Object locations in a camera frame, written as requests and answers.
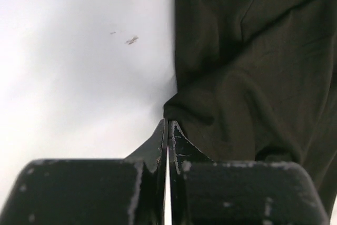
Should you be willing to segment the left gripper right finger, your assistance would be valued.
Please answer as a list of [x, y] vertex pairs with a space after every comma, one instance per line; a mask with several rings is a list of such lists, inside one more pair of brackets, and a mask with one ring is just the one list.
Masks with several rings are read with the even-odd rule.
[[328, 224], [308, 173], [294, 162], [215, 162], [169, 123], [173, 224]]

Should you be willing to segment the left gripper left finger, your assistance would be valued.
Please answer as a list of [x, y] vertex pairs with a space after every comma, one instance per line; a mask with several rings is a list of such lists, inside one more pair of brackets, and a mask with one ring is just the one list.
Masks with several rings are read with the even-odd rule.
[[18, 175], [5, 223], [163, 224], [168, 122], [123, 159], [39, 159]]

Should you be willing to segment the black printed t-shirt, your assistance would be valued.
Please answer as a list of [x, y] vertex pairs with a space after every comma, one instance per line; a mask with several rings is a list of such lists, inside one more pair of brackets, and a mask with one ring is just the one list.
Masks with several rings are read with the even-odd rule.
[[164, 116], [215, 161], [293, 161], [336, 197], [336, 0], [175, 0]]

